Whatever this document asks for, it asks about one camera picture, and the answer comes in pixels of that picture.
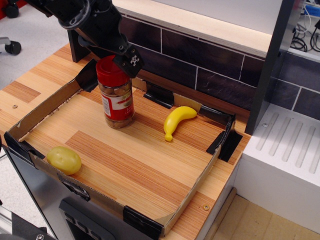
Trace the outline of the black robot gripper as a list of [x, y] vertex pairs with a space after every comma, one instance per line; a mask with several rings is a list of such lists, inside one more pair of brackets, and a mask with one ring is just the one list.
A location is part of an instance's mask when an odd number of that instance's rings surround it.
[[137, 48], [120, 32], [121, 13], [111, 0], [28, 0], [28, 4], [54, 16], [68, 31], [79, 35], [79, 44], [99, 58], [115, 55], [113, 62], [134, 78], [144, 66]]

